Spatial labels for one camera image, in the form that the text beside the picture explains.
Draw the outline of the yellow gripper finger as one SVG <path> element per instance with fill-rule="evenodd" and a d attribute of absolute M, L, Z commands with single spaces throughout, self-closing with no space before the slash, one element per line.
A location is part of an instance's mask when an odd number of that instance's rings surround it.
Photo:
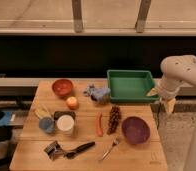
<path fill-rule="evenodd" d="M 166 111 L 167 114 L 171 114 L 173 112 L 175 103 L 176 103 L 175 98 L 173 98 L 171 100 L 165 100 L 163 102 L 164 107 L 165 107 L 165 111 Z"/>
<path fill-rule="evenodd" d="M 158 95 L 157 89 L 156 88 L 152 88 L 147 94 L 147 97 L 151 97 L 151 96 L 155 96 Z"/>

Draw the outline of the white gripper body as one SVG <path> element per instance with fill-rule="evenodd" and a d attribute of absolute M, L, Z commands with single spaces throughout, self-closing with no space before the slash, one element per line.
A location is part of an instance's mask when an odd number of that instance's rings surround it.
<path fill-rule="evenodd" d="M 180 90 L 181 81 L 169 78 L 162 78 L 156 85 L 158 95 L 166 100 L 173 99 Z"/>

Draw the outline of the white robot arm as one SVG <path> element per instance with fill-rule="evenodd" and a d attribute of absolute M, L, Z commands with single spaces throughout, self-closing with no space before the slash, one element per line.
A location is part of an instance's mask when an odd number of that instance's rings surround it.
<path fill-rule="evenodd" d="M 155 84 L 147 96 L 158 95 L 168 114 L 174 111 L 176 96 L 180 87 L 188 83 L 196 87 L 196 56 L 169 56 L 162 60 L 160 69 L 161 79 Z M 183 171 L 196 171 L 196 127 L 192 135 Z"/>

